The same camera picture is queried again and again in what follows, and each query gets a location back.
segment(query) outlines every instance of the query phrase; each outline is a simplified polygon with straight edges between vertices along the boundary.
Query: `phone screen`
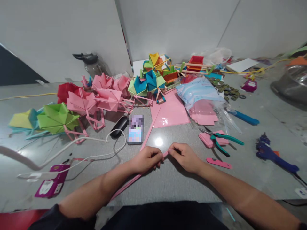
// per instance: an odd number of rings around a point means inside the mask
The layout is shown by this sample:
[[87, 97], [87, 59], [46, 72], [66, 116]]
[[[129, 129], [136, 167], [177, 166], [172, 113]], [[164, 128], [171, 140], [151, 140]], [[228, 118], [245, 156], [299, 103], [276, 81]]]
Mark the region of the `phone screen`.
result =
[[142, 144], [143, 143], [143, 126], [144, 116], [143, 115], [129, 115], [128, 119], [128, 145]]

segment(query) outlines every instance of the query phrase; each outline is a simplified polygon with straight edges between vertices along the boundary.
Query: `blue glue gun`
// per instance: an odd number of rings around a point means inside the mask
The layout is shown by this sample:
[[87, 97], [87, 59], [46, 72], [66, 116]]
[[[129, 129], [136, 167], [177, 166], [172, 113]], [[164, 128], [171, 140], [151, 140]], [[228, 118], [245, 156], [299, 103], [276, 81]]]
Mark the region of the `blue glue gun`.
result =
[[297, 171], [300, 169], [296, 165], [291, 165], [285, 160], [281, 159], [279, 156], [277, 156], [273, 150], [270, 147], [270, 140], [264, 133], [261, 135], [261, 137], [258, 139], [258, 142], [256, 144], [256, 148], [258, 152], [256, 153], [257, 157], [263, 159], [263, 160], [271, 160], [275, 164], [279, 165], [283, 169], [296, 174]]

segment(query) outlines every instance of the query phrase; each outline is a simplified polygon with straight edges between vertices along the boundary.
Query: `water bottle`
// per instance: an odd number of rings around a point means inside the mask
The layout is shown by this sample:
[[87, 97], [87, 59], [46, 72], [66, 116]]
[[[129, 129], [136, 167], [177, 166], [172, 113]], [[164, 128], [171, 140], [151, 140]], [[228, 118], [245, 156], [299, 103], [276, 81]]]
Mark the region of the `water bottle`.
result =
[[73, 57], [84, 62], [84, 68], [92, 79], [94, 79], [95, 75], [101, 76], [102, 73], [109, 76], [105, 65], [99, 60], [96, 54], [73, 54]]

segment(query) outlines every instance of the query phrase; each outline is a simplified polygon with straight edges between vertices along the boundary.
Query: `green pliers handle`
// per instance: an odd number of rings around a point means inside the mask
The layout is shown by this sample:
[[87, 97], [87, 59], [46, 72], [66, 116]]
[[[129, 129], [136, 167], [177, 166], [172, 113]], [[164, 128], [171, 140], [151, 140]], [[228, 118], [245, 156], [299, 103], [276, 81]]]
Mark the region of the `green pliers handle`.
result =
[[229, 153], [226, 152], [218, 143], [217, 141], [217, 137], [220, 137], [220, 138], [224, 138], [224, 139], [227, 139], [227, 140], [230, 140], [230, 141], [233, 141], [239, 145], [244, 145], [244, 142], [232, 137], [232, 136], [228, 136], [228, 135], [223, 135], [223, 134], [219, 134], [219, 133], [216, 133], [214, 135], [211, 135], [210, 139], [212, 140], [212, 142], [215, 144], [215, 146], [217, 147], [217, 149], [222, 153], [224, 154], [226, 157], [230, 157]]
[[234, 138], [232, 136], [228, 136], [228, 135], [224, 135], [224, 134], [219, 134], [219, 133], [215, 133], [214, 136], [216, 137], [220, 137], [220, 138], [224, 138], [224, 139], [227, 139], [227, 140], [230, 140], [230, 141], [233, 141], [239, 145], [244, 145], [244, 142], [238, 140], [237, 138]]

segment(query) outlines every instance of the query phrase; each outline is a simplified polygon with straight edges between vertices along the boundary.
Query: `white wall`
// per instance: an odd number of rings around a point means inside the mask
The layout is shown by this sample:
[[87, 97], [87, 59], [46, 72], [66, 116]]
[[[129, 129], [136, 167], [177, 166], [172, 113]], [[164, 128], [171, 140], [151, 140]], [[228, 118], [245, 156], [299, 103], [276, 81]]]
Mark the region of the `white wall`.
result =
[[0, 43], [49, 82], [87, 76], [72, 53], [97, 52], [111, 74], [131, 67], [114, 0], [2, 0]]
[[115, 0], [132, 61], [173, 61], [218, 45], [239, 0]]
[[307, 42], [306, 0], [241, 0], [219, 47], [238, 58], [275, 57]]

